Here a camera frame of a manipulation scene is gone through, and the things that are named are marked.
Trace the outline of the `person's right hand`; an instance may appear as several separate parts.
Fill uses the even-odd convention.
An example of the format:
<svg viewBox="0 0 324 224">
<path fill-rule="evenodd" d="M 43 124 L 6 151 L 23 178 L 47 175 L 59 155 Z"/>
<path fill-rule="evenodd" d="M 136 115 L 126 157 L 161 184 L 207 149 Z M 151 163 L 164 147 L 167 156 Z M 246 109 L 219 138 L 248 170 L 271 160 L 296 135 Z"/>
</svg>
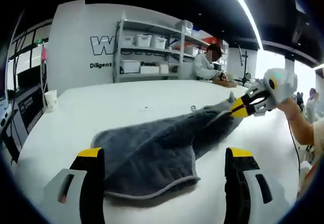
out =
<svg viewBox="0 0 324 224">
<path fill-rule="evenodd" d="M 300 110 L 297 103 L 292 99 L 288 98 L 277 106 L 277 109 L 282 111 L 288 121 L 292 121 L 300 116 Z"/>
</svg>

